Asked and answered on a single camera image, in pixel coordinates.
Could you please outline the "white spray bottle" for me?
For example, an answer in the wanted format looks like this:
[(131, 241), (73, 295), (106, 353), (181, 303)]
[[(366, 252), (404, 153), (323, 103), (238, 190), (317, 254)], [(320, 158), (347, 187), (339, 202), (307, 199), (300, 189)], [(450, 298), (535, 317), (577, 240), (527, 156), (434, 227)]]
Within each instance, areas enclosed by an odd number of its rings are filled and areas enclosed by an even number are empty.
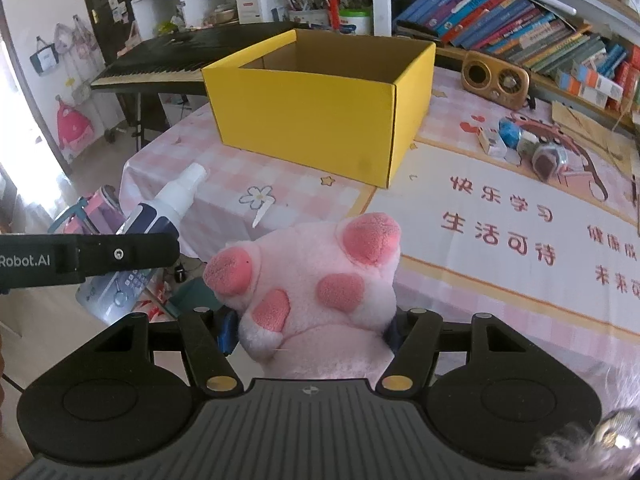
[(78, 304), (108, 325), (132, 312), (155, 273), (178, 259), (180, 223), (206, 177), (207, 170), (194, 162), (152, 200), (138, 203), (116, 233), (125, 244), (114, 250), (122, 255), (119, 268), (81, 284)]

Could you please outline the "small red white box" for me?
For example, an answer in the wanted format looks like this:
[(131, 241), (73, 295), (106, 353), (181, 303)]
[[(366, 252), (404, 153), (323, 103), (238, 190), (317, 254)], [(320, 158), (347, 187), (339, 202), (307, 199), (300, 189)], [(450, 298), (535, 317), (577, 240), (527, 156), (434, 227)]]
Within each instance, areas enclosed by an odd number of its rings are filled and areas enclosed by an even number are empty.
[(477, 133), (478, 142), (486, 155), (492, 158), (503, 158), (506, 156), (506, 144), (502, 137), (494, 129), (480, 127)]

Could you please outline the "black electronic keyboard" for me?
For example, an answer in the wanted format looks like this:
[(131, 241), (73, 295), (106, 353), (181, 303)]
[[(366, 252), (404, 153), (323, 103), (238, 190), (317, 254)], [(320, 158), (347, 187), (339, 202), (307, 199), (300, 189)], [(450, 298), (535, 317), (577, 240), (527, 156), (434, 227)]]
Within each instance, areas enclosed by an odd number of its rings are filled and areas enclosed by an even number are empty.
[(290, 22), (235, 23), (159, 36), (107, 66), (90, 87), (96, 92), (203, 94), (204, 67), (295, 27)]

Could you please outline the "flat cardboard sheets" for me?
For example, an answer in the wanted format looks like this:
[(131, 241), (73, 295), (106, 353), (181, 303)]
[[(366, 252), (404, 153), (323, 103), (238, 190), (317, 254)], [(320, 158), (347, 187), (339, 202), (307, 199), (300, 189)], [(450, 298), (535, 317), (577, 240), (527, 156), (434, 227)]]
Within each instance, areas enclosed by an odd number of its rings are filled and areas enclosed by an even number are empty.
[(586, 141), (616, 162), (638, 162), (636, 142), (621, 133), (601, 126), (594, 119), (558, 101), (552, 102), (551, 116), (561, 130)]

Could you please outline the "yellow cardboard box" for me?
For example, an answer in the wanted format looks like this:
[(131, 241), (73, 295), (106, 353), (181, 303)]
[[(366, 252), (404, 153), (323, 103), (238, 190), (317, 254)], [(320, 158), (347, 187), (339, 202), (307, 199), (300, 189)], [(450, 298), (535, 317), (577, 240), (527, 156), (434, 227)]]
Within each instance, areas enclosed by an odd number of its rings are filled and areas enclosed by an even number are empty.
[(292, 29), (202, 70), (223, 144), (388, 188), (430, 108), (436, 47)]

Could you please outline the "brown retro radio speaker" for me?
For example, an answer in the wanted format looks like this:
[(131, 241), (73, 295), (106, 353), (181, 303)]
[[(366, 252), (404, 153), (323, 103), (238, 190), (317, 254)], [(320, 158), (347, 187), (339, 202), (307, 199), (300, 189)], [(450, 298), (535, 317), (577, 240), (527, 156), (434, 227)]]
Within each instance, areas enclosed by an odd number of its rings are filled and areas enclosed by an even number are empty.
[(527, 104), (530, 77), (520, 66), (468, 51), (462, 62), (461, 79), (466, 91), (509, 110), (520, 110)]

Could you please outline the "row of leaning books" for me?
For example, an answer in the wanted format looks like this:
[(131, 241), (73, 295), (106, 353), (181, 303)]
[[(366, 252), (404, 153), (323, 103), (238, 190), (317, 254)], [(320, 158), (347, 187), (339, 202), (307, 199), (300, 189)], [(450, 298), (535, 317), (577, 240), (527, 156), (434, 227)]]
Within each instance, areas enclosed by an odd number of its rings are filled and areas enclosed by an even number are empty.
[[(600, 110), (639, 106), (639, 48), (576, 26), (534, 0), (407, 0), (393, 18), (398, 35), (442, 47), (476, 51), (527, 70)], [(620, 102), (579, 95), (573, 63), (588, 66), (624, 88)]]

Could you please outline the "white green lidded jar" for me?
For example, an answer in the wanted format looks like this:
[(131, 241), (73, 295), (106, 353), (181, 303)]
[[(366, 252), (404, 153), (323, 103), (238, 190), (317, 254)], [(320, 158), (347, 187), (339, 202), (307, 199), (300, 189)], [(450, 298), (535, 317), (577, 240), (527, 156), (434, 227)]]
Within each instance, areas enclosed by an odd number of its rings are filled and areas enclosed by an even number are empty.
[(340, 32), (344, 35), (372, 35), (372, 13), (370, 9), (341, 9)]

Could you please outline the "red pen bottle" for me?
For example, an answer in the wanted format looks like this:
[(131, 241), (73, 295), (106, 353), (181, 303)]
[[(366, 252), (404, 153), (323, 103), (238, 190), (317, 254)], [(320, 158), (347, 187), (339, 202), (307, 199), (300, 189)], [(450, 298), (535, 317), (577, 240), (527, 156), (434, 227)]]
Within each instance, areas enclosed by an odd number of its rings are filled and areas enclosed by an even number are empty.
[(339, 30), (340, 23), (340, 0), (326, 0), (328, 2), (330, 25), (333, 30)]

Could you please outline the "blue toy truck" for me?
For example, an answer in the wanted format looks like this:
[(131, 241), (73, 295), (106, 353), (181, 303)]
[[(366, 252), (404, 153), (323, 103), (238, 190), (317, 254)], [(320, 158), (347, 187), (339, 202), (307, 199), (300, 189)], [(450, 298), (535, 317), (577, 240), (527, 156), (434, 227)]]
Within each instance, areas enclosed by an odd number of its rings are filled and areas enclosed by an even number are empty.
[(537, 136), (522, 130), (516, 150), (522, 159), (529, 161), (534, 174), (542, 182), (557, 177), (568, 164), (568, 151), (553, 136)]

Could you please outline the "blue wrapper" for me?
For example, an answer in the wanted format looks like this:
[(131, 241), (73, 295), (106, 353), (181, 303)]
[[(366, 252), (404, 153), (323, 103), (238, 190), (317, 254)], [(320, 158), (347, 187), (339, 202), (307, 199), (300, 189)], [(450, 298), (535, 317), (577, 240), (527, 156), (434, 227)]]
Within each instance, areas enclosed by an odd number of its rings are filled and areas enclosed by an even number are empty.
[(507, 148), (516, 150), (521, 140), (521, 127), (513, 120), (503, 117), (498, 123), (498, 135)]

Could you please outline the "pink plush paw toy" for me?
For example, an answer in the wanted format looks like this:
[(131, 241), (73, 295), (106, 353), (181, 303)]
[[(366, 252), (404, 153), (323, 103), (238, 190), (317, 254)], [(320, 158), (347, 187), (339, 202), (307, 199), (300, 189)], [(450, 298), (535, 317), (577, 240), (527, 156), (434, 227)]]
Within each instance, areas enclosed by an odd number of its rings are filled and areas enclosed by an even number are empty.
[(203, 280), (239, 315), (240, 344), (266, 377), (376, 384), (393, 359), (400, 240), (382, 212), (299, 223), (228, 245)]

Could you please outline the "orange white medicine box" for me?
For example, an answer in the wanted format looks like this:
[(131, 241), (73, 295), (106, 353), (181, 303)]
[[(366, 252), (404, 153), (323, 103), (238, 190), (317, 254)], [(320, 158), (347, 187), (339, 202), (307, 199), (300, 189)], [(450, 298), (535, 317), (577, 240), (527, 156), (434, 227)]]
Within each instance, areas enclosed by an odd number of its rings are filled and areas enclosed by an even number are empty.
[(615, 102), (620, 102), (624, 95), (624, 88), (615, 81), (606, 78), (592, 68), (573, 63), (570, 74), (579, 84), (579, 95), (585, 96), (606, 96)]

